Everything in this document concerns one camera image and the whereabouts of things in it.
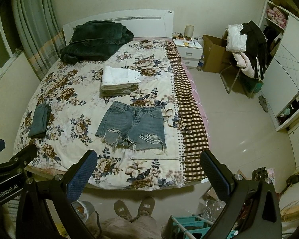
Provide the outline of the blue denim shorts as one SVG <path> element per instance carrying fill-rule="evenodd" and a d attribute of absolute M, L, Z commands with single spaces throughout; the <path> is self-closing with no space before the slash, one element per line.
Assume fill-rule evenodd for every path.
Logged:
<path fill-rule="evenodd" d="M 134 151 L 166 149 L 164 118 L 160 107 L 135 107 L 114 101 L 95 133 L 112 147 Z"/>

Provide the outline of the dark grey folded pants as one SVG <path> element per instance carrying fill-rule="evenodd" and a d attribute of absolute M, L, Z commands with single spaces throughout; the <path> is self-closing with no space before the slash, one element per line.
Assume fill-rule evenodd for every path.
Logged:
<path fill-rule="evenodd" d="M 51 111 L 51 106 L 45 101 L 35 108 L 32 125 L 28 134 L 29 138 L 43 138 L 46 135 Z"/>

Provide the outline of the teal plastic rack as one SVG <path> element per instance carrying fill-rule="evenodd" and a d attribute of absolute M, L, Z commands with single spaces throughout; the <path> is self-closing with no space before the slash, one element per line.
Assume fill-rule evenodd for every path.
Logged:
<path fill-rule="evenodd" d="M 169 238 L 203 238 L 213 225 L 213 222 L 197 215 L 184 217 L 171 216 L 169 220 L 171 221 Z"/>

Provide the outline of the right beige shoe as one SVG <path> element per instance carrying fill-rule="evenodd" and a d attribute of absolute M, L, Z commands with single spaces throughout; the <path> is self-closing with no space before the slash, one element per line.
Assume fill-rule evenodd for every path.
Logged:
<path fill-rule="evenodd" d="M 151 196 L 146 196 L 139 205 L 138 215 L 151 216 L 155 207 L 155 200 Z"/>

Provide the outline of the grey slipper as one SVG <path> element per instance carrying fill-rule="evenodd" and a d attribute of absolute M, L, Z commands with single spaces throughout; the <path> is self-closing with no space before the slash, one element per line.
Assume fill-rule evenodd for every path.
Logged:
<path fill-rule="evenodd" d="M 269 111 L 269 109 L 268 109 L 268 106 L 267 106 L 266 99 L 263 96 L 259 96 L 258 99 L 259 99 L 260 106 L 267 113 Z"/>

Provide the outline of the floral bed cover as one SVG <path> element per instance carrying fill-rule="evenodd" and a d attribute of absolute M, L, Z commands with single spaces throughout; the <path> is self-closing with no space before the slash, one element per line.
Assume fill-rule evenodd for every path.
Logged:
<path fill-rule="evenodd" d="M 91 149 L 93 186 L 180 188 L 205 178 L 206 124 L 175 42 L 136 39 L 105 62 L 57 61 L 27 105 L 13 151 L 36 145 L 30 168 L 55 175 Z"/>

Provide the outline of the olive folded pants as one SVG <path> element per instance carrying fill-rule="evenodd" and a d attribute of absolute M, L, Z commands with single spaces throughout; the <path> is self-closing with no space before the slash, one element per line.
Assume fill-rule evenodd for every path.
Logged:
<path fill-rule="evenodd" d="M 100 90 L 101 97 L 116 97 L 116 96 L 126 96 L 136 91 L 139 87 L 137 85 L 131 85 L 130 87 L 120 88 L 118 90 Z"/>

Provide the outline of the metal folding chair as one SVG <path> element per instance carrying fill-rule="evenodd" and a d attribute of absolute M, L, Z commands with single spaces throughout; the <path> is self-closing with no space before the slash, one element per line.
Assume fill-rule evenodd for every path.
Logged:
<path fill-rule="evenodd" d="M 239 84 L 239 90 L 242 90 L 248 98 L 254 97 L 260 92 L 263 82 L 253 79 L 242 73 L 242 68 L 237 65 L 232 53 L 229 56 L 229 64 L 220 71 L 220 78 L 227 94 L 236 91 L 236 84 Z"/>

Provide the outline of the white wardrobe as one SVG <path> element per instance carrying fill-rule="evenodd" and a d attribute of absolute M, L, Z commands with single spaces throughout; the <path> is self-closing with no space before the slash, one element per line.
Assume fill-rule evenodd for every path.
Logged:
<path fill-rule="evenodd" d="M 267 17 L 267 10 L 274 7 L 286 16 L 285 28 Z M 273 51 L 273 59 L 261 88 L 278 132 L 299 118 L 299 18 L 283 7 L 265 0 L 259 27 L 264 30 L 266 26 L 272 26 L 281 33 L 281 40 Z"/>

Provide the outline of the white folded pants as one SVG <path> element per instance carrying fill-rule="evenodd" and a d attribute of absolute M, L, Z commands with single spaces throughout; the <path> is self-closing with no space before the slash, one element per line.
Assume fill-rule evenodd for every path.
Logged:
<path fill-rule="evenodd" d="M 121 90 L 141 83 L 141 74 L 138 71 L 105 66 L 102 74 L 102 90 Z"/>

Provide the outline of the green grey curtain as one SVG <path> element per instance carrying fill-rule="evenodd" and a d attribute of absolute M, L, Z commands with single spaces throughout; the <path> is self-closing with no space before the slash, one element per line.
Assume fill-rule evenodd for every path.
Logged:
<path fill-rule="evenodd" d="M 12 10 L 25 54 L 42 80 L 65 47 L 52 0 L 12 0 Z"/>

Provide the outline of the plastic water bottle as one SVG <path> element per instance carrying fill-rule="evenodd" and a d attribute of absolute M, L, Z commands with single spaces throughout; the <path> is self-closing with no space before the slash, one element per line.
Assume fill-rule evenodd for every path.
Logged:
<path fill-rule="evenodd" d="M 201 71 L 204 67 L 205 61 L 204 61 L 204 55 L 201 56 L 198 62 L 197 70 Z"/>

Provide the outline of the pink garment on chair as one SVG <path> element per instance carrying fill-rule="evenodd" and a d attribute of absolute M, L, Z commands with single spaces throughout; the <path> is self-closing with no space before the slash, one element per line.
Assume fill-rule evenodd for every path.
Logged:
<path fill-rule="evenodd" d="M 251 61 L 245 55 L 245 53 L 233 53 L 233 56 L 237 62 L 237 66 L 241 68 L 242 73 L 248 76 L 249 78 L 254 78 L 255 71 L 252 68 Z"/>

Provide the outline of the brown cardboard box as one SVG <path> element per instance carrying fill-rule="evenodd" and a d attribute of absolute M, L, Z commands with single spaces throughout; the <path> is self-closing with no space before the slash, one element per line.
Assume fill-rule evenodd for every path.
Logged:
<path fill-rule="evenodd" d="M 220 73 L 224 68 L 230 66 L 229 58 L 231 52 L 226 51 L 225 39 L 203 35 L 203 71 Z"/>

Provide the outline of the dark green blanket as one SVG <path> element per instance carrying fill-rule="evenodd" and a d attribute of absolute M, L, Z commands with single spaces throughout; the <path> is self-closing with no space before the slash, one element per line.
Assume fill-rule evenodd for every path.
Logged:
<path fill-rule="evenodd" d="M 133 39 L 134 34 L 121 23 L 89 21 L 74 28 L 70 43 L 60 50 L 60 60 L 104 62 Z"/>

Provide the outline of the white nightstand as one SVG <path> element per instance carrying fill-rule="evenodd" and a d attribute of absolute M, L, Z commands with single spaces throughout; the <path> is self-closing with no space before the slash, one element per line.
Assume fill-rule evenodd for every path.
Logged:
<path fill-rule="evenodd" d="M 173 42 L 184 64 L 188 68 L 196 68 L 203 55 L 203 47 L 198 42 L 183 39 L 173 39 Z"/>

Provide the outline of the white jacket on chair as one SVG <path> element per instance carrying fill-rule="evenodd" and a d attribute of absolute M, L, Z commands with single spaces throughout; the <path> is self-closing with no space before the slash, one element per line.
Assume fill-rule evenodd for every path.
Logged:
<path fill-rule="evenodd" d="M 229 25 L 227 27 L 226 51 L 240 53 L 246 51 L 247 35 L 241 34 L 242 24 Z"/>

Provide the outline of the black garment on chair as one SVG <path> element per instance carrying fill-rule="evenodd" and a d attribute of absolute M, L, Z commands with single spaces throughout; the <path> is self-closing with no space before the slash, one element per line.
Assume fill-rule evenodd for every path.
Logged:
<path fill-rule="evenodd" d="M 254 71 L 253 78 L 263 80 L 267 69 L 265 35 L 253 21 L 243 23 L 242 26 L 240 33 L 247 35 L 245 55 L 248 57 Z"/>

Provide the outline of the beige table lamp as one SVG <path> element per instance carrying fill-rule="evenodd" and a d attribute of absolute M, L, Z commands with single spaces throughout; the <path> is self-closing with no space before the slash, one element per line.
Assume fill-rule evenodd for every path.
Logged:
<path fill-rule="evenodd" d="M 186 25 L 184 30 L 184 35 L 188 38 L 192 38 L 194 33 L 194 26 L 193 25 Z"/>

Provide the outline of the pink folded bedding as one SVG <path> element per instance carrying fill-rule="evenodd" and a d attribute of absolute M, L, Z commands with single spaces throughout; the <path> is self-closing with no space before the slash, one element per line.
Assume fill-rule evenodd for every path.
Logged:
<path fill-rule="evenodd" d="M 268 18 L 272 22 L 279 25 L 282 29 L 284 29 L 286 27 L 287 19 L 286 19 L 285 15 L 277 7 L 273 7 L 272 9 L 268 8 L 266 10 L 266 13 L 267 13 Z"/>

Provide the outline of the white headboard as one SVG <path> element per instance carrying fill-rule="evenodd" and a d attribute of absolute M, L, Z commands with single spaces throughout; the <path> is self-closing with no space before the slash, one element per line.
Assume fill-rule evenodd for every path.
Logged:
<path fill-rule="evenodd" d="M 136 38 L 172 38 L 174 11 L 160 9 L 123 10 L 82 18 L 62 27 L 66 44 L 70 43 L 76 26 L 94 20 L 121 23 Z"/>

